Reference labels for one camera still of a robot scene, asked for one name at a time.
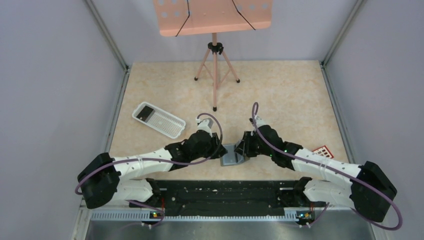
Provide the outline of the grey card holder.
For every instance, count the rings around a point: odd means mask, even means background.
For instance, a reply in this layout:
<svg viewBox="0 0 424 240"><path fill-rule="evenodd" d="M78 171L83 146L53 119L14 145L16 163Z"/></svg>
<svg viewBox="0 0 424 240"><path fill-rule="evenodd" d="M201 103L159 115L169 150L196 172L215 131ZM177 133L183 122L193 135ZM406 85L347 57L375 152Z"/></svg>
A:
<svg viewBox="0 0 424 240"><path fill-rule="evenodd" d="M248 156L241 156L234 152L235 144L225 144L224 147L228 153L220 158L221 167L237 166L247 162L250 158Z"/></svg>

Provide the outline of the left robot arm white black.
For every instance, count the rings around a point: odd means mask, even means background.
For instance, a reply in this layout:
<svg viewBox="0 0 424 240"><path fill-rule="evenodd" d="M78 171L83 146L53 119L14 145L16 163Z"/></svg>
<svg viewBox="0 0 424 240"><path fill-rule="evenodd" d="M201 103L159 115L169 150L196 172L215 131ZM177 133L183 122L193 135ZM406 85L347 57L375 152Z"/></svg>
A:
<svg viewBox="0 0 424 240"><path fill-rule="evenodd" d="M197 130L187 139L149 153L125 157L100 153L77 176L75 193L83 197L88 209L123 201L155 202L159 188L147 175L219 159L227 153L222 140L221 133Z"/></svg>

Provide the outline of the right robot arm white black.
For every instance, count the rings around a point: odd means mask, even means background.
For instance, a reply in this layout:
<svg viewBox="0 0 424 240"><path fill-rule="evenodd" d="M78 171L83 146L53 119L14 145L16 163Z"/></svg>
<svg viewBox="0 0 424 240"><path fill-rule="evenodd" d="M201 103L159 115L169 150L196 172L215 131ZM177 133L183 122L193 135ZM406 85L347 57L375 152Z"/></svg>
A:
<svg viewBox="0 0 424 240"><path fill-rule="evenodd" d="M235 152L243 157L268 156L282 168L317 175L319 179L302 177L293 187L293 199L326 202L354 209L369 221L381 223L389 211L389 200L397 189L381 168L370 161L363 165L333 160L303 146L283 141L269 125L259 132L245 131Z"/></svg>

